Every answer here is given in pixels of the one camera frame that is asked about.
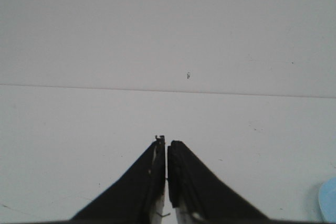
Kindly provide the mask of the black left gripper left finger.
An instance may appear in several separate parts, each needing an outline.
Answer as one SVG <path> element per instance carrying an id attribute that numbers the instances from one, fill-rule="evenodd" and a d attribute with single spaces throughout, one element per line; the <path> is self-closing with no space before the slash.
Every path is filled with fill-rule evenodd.
<path id="1" fill-rule="evenodd" d="M 165 197 L 165 138 L 155 141 L 70 223 L 161 223 Z"/>

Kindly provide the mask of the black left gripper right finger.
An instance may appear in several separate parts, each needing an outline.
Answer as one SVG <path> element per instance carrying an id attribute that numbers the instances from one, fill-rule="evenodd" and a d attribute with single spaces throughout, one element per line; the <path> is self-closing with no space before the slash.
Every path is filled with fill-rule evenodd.
<path id="1" fill-rule="evenodd" d="M 167 148 L 169 197 L 178 223 L 268 223 L 270 219 L 224 184 L 182 141 Z"/>

